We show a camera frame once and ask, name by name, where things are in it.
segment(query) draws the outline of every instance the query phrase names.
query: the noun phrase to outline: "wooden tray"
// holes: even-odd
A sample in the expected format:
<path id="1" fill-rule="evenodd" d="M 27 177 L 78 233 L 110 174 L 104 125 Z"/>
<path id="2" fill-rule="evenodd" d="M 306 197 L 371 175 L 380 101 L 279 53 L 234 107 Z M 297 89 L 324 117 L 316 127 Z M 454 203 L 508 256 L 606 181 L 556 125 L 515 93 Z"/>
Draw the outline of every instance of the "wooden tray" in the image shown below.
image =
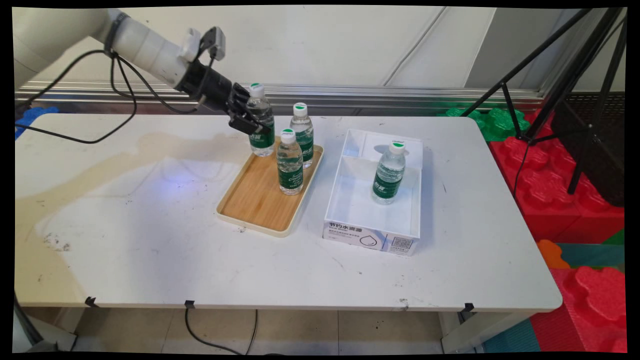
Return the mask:
<path id="1" fill-rule="evenodd" d="M 249 156 L 216 208 L 219 218 L 279 238 L 289 235 L 324 149 L 314 145 L 314 162 L 303 170 L 302 191 L 290 196 L 280 191 L 278 182 L 276 150 L 279 144 L 280 137 L 276 136 L 273 154 L 265 158 L 253 153 Z"/>

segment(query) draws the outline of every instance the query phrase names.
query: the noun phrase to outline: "robotic arm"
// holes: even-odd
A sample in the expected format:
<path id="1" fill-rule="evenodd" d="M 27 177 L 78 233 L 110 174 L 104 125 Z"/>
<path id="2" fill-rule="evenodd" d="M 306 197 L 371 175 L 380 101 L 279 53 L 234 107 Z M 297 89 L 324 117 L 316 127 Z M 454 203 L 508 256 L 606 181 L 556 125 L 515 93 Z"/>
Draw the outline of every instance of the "robotic arm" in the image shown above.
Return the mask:
<path id="1" fill-rule="evenodd" d="M 14 18 L 14 86 L 44 70 L 76 42 L 91 36 L 127 61 L 149 72 L 172 88 L 199 99 L 199 104 L 222 110 L 229 125 L 246 134 L 268 134 L 270 128 L 246 110 L 249 93 L 237 83 L 200 63 L 208 51 L 213 59 L 225 56 L 225 35 L 218 27 L 200 33 L 191 28 L 180 46 L 167 41 L 118 9 L 18 10 Z"/>

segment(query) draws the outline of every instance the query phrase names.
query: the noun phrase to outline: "green bottle label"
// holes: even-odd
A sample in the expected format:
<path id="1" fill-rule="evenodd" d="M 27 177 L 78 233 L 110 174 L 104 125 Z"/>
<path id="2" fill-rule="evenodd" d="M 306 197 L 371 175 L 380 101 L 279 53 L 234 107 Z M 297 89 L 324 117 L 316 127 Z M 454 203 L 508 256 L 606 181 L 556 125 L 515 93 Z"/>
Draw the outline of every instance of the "green bottle label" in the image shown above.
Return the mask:
<path id="1" fill-rule="evenodd" d="M 302 166 L 296 171 L 284 172 L 278 169 L 278 178 L 280 186 L 285 189 L 295 189 L 302 185 Z"/>
<path id="2" fill-rule="evenodd" d="M 309 161 L 314 157 L 314 139 L 308 143 L 299 143 L 302 150 L 302 161 Z"/>
<path id="3" fill-rule="evenodd" d="M 268 134 L 251 134 L 249 135 L 249 142 L 253 147 L 257 147 L 258 149 L 263 149 L 265 147 L 269 147 L 273 145 L 276 140 L 276 133 L 273 129 L 274 122 L 271 125 L 267 125 L 268 128 L 271 129 L 271 132 Z"/>
<path id="4" fill-rule="evenodd" d="M 380 176 L 376 173 L 376 179 L 373 181 L 373 193 L 382 199 L 391 199 L 396 196 L 401 181 L 402 179 L 394 183 L 388 183 L 380 179 Z"/>
<path id="5" fill-rule="evenodd" d="M 302 150 L 302 161 L 309 161 L 314 157 L 314 131 L 311 129 L 309 134 L 304 132 L 296 133 L 296 141 Z"/>

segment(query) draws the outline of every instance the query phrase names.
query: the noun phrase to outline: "black wire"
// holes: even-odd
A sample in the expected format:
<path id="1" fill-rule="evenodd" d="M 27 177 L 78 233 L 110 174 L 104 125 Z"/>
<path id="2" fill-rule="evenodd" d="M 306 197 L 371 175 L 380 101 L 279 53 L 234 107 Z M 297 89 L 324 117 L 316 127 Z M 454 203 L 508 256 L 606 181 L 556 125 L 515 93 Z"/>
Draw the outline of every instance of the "black wire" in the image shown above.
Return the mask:
<path id="1" fill-rule="evenodd" d="M 191 327 L 189 326 L 189 316 L 188 315 L 189 315 L 189 309 L 185 309 L 184 310 L 184 323 L 187 325 L 187 331 L 189 331 L 189 333 L 191 334 L 191 336 L 193 336 L 194 339 L 198 340 L 199 342 L 203 343 L 204 345 L 209 345 L 210 347 L 218 348 L 218 349 L 221 349 L 221 350 L 226 350 L 226 351 L 234 353 L 235 355 L 242 355 L 239 352 L 237 352 L 235 350 L 232 350 L 232 349 L 230 349 L 228 347 L 224 347 L 222 345 L 216 345 L 216 344 L 208 343 L 208 342 L 204 341 L 203 339 L 200 339 L 191 330 Z"/>
<path id="2" fill-rule="evenodd" d="M 40 97 L 42 94 L 44 94 L 47 90 L 51 89 L 56 83 L 58 83 L 62 77 L 64 77 L 64 75 L 75 65 L 78 63 L 79 60 L 83 59 L 85 56 L 91 55 L 91 54 L 95 54 L 95 53 L 105 53 L 105 51 L 103 50 L 92 50 L 92 51 L 88 51 L 87 53 L 84 53 L 82 55 L 80 55 L 76 60 L 74 60 L 74 62 L 71 63 L 71 65 L 69 65 L 65 71 L 62 72 L 62 74 L 60 76 L 58 76 L 58 78 L 56 78 L 51 84 L 49 84 L 49 86 L 47 86 L 46 88 L 44 88 L 44 90 L 42 90 L 41 92 L 39 92 L 38 94 L 32 96 L 31 98 L 29 98 L 29 100 L 27 100 L 27 103 L 37 99 L 38 97 Z M 119 55 L 114 54 L 114 56 L 111 58 L 111 73 L 113 73 L 113 65 L 115 60 L 118 60 L 118 66 L 120 67 L 120 72 L 122 73 L 122 77 L 124 78 L 125 83 L 127 84 L 127 88 L 129 88 L 129 91 L 131 93 L 131 95 L 134 95 L 133 89 L 131 88 L 131 85 L 129 84 L 129 80 L 127 79 L 127 75 L 124 72 L 124 69 L 122 68 L 122 64 L 120 63 L 120 60 L 125 61 L 124 59 L 122 59 Z M 87 143 L 87 144 L 94 144 L 94 143 L 99 143 L 101 141 L 103 141 L 104 139 L 108 138 L 109 136 L 111 136 L 113 133 L 115 133 L 116 131 L 118 131 L 121 127 L 125 126 L 126 123 L 128 123 L 131 119 L 133 119 L 133 116 L 136 115 L 136 112 L 138 111 L 138 103 L 136 102 L 136 98 L 133 97 L 133 112 L 131 113 L 131 115 L 129 116 L 129 118 L 127 118 L 127 120 L 123 121 L 118 127 L 116 127 L 115 129 L 111 130 L 110 132 L 108 132 L 106 135 L 104 135 L 103 137 L 96 139 L 96 140 L 82 140 L 82 139 L 78 139 L 78 138 L 73 138 L 71 136 L 67 136 L 67 135 L 63 135 L 63 134 L 58 134 L 58 133 L 54 133 L 52 131 L 48 131 L 48 130 L 43 130 L 43 129 L 39 129 L 37 127 L 31 127 L 31 126 L 25 126 L 25 125 L 21 125 L 21 124 L 16 124 L 16 127 L 21 127 L 23 129 L 28 129 L 28 130 L 33 130 L 33 131 L 38 131 L 39 133 L 43 133 L 43 134 L 47 134 L 47 135 L 52 135 L 52 136 L 57 136 L 59 138 L 63 138 L 63 139 L 67 139 L 67 140 L 71 140 L 71 141 L 75 141 L 75 142 L 79 142 L 79 143 Z"/>
<path id="3" fill-rule="evenodd" d="M 253 323 L 253 335 L 251 335 L 251 341 L 249 341 L 249 347 L 246 348 L 245 355 L 249 355 L 249 350 L 251 350 L 251 345 L 253 345 L 253 339 L 255 339 L 255 331 L 258 329 L 258 309 L 255 310 L 255 322 Z"/>
<path id="4" fill-rule="evenodd" d="M 162 98 L 160 98 L 160 96 L 154 91 L 154 89 L 151 87 L 151 85 L 149 85 L 149 83 L 147 82 L 147 80 L 144 78 L 144 76 L 142 76 L 142 74 L 140 74 L 140 72 L 138 72 L 127 60 L 122 59 L 122 61 L 125 63 L 125 65 L 127 65 L 137 76 L 138 78 L 140 78 L 140 80 L 145 84 L 145 86 L 147 87 L 147 89 L 151 92 L 151 94 L 153 94 L 152 97 L 150 96 L 146 96 L 146 97 L 142 97 L 142 96 L 135 96 L 135 98 L 137 99 L 148 99 L 148 100 L 158 100 L 162 105 L 164 105 L 166 108 L 168 108 L 169 110 L 178 113 L 178 114 L 190 114 L 190 113 L 194 113 L 196 111 L 198 111 L 198 108 L 193 108 L 191 110 L 178 110 L 174 107 L 172 107 L 171 105 L 167 104 L 164 100 L 162 100 Z M 200 92 L 202 91 L 202 88 L 204 87 L 204 83 L 206 81 L 206 79 L 209 77 L 209 73 L 210 73 L 210 69 L 211 69 L 211 65 L 213 64 L 213 57 L 211 58 L 211 61 L 209 62 L 209 66 L 207 67 L 207 70 L 205 71 L 205 75 L 202 79 L 202 81 L 200 82 L 200 86 L 198 87 L 198 91 L 193 95 L 188 97 L 188 100 L 193 100 L 196 99 L 196 97 L 198 97 L 200 95 Z M 113 73 L 111 74 L 111 88 L 113 89 L 113 91 L 121 96 L 124 97 L 128 97 L 128 98 L 133 98 L 133 96 L 129 95 L 129 94 L 125 94 L 121 91 L 119 91 L 118 89 L 116 89 L 115 84 L 113 83 Z"/>
<path id="5" fill-rule="evenodd" d="M 74 66 L 76 66 L 76 64 L 84 59 L 85 57 L 92 55 L 92 54 L 106 54 L 106 52 L 104 50 L 91 50 L 91 51 L 87 51 L 86 53 L 78 56 L 71 64 L 69 64 L 69 66 L 67 66 L 67 68 L 62 72 L 62 74 L 60 74 L 54 81 L 51 82 L 51 84 L 49 84 L 47 87 L 45 87 L 42 91 L 38 92 L 37 94 L 31 96 L 29 99 L 27 99 L 24 102 L 21 102 L 20 104 L 16 105 L 15 108 L 18 108 L 19 106 L 25 106 L 25 105 L 30 105 L 32 101 L 34 101 L 35 99 L 39 98 L 40 96 L 42 96 L 44 93 L 46 93 L 47 91 L 49 91 L 52 87 L 56 86 L 56 84 L 58 82 L 60 82 L 60 80 L 62 80 L 62 78 L 65 77 L 65 75 L 67 75 L 67 73 L 69 72 L 69 70 L 71 70 Z"/>
<path id="6" fill-rule="evenodd" d="M 522 167 L 524 166 L 524 161 L 527 159 L 527 153 L 529 152 L 529 146 L 531 146 L 531 141 L 529 141 L 527 143 L 527 148 L 524 151 L 524 156 L 522 156 L 522 163 L 520 164 L 520 168 L 518 169 L 518 172 L 516 173 L 516 181 L 513 183 L 513 198 L 516 198 L 516 189 L 518 186 L 518 176 L 520 175 L 520 171 L 522 170 Z"/>

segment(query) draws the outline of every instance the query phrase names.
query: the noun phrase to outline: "white wall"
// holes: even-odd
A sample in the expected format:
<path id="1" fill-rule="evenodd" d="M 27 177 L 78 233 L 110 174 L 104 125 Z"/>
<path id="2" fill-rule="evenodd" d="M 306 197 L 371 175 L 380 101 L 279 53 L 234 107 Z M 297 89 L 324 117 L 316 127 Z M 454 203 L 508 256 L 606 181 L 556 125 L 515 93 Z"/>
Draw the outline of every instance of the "white wall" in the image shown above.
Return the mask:
<path id="1" fill-rule="evenodd" d="M 616 19 L 615 25 L 617 25 L 619 21 L 622 21 L 626 14 L 627 12 L 623 10 L 620 13 L 620 16 L 618 16 L 618 19 Z M 604 82 L 604 77 L 607 74 L 607 69 L 609 68 L 609 63 L 611 62 L 611 56 L 613 55 L 613 51 L 616 48 L 616 42 L 618 42 L 618 37 L 620 35 L 621 29 L 622 26 L 620 26 L 616 30 L 609 41 L 604 45 L 604 47 L 602 47 L 602 50 L 593 60 L 593 63 L 591 63 L 587 70 L 585 70 L 585 72 L 576 83 L 573 91 L 600 91 L 600 89 L 602 88 L 602 83 Z M 625 52 L 622 54 L 622 59 L 620 60 L 620 64 L 618 65 L 618 71 L 616 72 L 616 76 L 613 79 L 613 84 L 611 85 L 611 91 L 625 91 L 626 67 L 627 50 L 625 48 Z"/>
<path id="2" fill-rule="evenodd" d="M 204 33 L 220 26 L 227 37 L 227 57 L 214 68 L 232 81 L 381 86 L 440 6 L 177 6 L 122 10 L 178 44 L 188 27 Z M 493 10 L 446 10 L 389 85 L 463 87 Z M 76 56 L 100 48 L 102 44 L 87 38 L 35 79 L 52 80 Z M 65 79 L 107 81 L 109 64 L 105 56 L 93 55 Z"/>
<path id="3" fill-rule="evenodd" d="M 448 7 L 389 85 L 465 87 L 494 12 L 495 8 Z"/>
<path id="4" fill-rule="evenodd" d="M 490 88 L 548 39 L 579 9 L 498 8 L 465 87 Z M 514 89 L 538 90 L 573 38 L 572 28 L 508 81 Z"/>

